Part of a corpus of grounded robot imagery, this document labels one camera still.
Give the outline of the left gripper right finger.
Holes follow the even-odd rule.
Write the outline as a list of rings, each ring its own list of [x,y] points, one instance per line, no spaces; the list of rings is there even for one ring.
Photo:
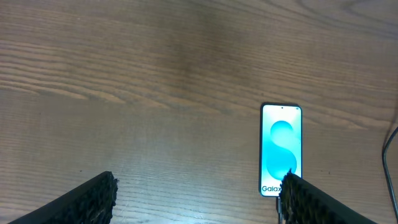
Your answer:
[[[292,172],[280,187],[279,223],[375,224]]]

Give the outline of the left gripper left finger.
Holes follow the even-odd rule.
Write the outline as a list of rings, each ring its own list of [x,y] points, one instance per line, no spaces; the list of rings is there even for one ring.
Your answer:
[[[118,179],[105,171],[10,224],[110,224]]]

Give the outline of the blue Galaxy smartphone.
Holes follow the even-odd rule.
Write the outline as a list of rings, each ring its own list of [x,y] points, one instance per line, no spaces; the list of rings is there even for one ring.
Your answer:
[[[288,172],[303,174],[302,109],[295,103],[264,102],[260,112],[259,193],[278,197]]]

